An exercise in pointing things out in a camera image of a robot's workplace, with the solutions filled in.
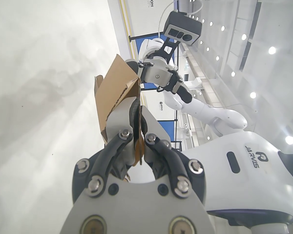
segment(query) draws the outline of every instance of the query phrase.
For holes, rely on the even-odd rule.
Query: black pole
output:
[[[179,0],[177,0],[177,11],[179,11]],[[179,67],[179,46],[177,47],[177,67]],[[177,139],[177,121],[176,121],[176,129],[175,129],[175,140]]]

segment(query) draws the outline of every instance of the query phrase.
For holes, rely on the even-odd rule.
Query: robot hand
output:
[[[155,181],[124,181],[138,142],[137,105],[136,97],[124,99],[107,119],[108,143],[104,149],[77,162],[74,206],[61,234],[214,233],[203,206],[203,165],[171,148],[168,134],[144,106],[144,159]]]

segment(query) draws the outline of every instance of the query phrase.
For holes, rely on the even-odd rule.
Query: black bracket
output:
[[[164,163],[164,166],[168,172],[171,191],[177,198],[180,198],[180,196],[175,192],[175,189],[177,188],[178,178],[179,176],[183,176],[189,179],[181,158],[178,156],[177,153],[169,149],[158,137],[156,137],[153,142],[148,142],[146,137],[145,143],[153,152],[156,153],[156,155]]]
[[[178,47],[179,44],[180,44],[179,41],[174,43],[170,41],[170,38],[166,38],[162,47],[159,50],[155,51],[154,53],[150,54],[148,59],[153,59],[154,56],[160,56],[166,60],[167,64],[169,64],[169,60],[171,59],[172,54],[174,53],[175,49]],[[166,47],[171,48],[170,53],[167,53],[164,50]]]

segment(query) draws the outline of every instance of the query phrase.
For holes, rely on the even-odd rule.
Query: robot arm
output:
[[[237,111],[211,107],[197,99],[185,103],[177,94],[166,91],[163,94],[164,102],[170,108],[181,110],[208,124],[219,137],[242,131],[247,126],[246,119]]]
[[[172,59],[169,60],[169,65],[167,65],[167,62],[162,57],[153,57],[153,59],[148,58],[156,51],[160,50],[163,47],[163,44],[164,41],[160,38],[155,38],[153,40],[145,39],[142,42],[139,51],[139,64],[143,65],[143,63],[146,63],[147,65],[148,63],[149,65],[152,65],[152,68],[147,67],[144,74],[142,73],[142,70],[140,70],[140,73],[137,72],[142,81],[151,82],[160,87],[167,86],[167,83],[172,77],[170,71],[167,71],[168,69],[171,71],[174,70],[174,68],[172,68]],[[162,81],[156,78],[156,76],[161,78],[162,75],[166,75],[167,77],[164,77]],[[183,84],[181,77],[179,75],[177,76],[178,83]],[[203,123],[208,124],[219,137],[243,131],[247,127],[246,119],[237,111],[211,107],[200,100],[193,99],[184,84],[182,88],[183,91],[180,93],[182,95],[181,97],[176,90],[163,90],[164,102],[167,106],[174,110],[181,110]]]

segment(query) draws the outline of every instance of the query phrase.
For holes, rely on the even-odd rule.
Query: cable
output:
[[[176,2],[176,1],[178,1],[178,0],[173,0],[170,4],[168,4],[167,7],[164,9],[164,11],[163,11],[163,13],[162,13],[162,16],[161,16],[161,18],[160,18],[160,22],[159,22],[159,24],[158,24],[158,37],[159,37],[159,38],[160,38],[160,25],[161,25],[162,17],[163,17],[163,15],[164,15],[165,11],[167,10],[167,8],[168,8],[171,4],[173,4],[174,2]],[[199,12],[199,11],[203,8],[203,1],[202,1],[202,0],[197,0],[197,1],[199,1],[199,2],[201,3],[201,6],[200,6],[200,8],[199,8],[197,11],[195,11],[195,12],[191,12],[191,14],[195,14],[195,13]]]

